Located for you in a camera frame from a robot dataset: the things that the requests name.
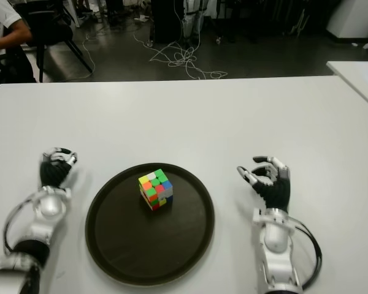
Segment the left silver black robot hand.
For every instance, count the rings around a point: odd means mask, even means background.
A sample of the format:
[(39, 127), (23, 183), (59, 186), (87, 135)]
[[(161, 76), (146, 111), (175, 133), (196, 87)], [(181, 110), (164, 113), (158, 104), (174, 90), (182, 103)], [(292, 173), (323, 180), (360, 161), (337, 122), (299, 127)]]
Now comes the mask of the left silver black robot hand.
[(39, 166), (41, 186), (60, 188), (77, 160), (77, 153), (66, 148), (54, 147), (44, 152)]

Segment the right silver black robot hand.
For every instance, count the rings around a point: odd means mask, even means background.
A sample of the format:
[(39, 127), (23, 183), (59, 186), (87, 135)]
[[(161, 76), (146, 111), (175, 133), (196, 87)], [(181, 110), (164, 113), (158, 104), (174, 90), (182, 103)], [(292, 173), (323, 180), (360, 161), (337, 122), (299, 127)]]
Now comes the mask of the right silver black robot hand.
[(290, 169), (274, 156), (255, 156), (257, 164), (265, 163), (252, 171), (237, 167), (240, 176), (264, 200), (266, 208), (288, 212), (291, 182)]

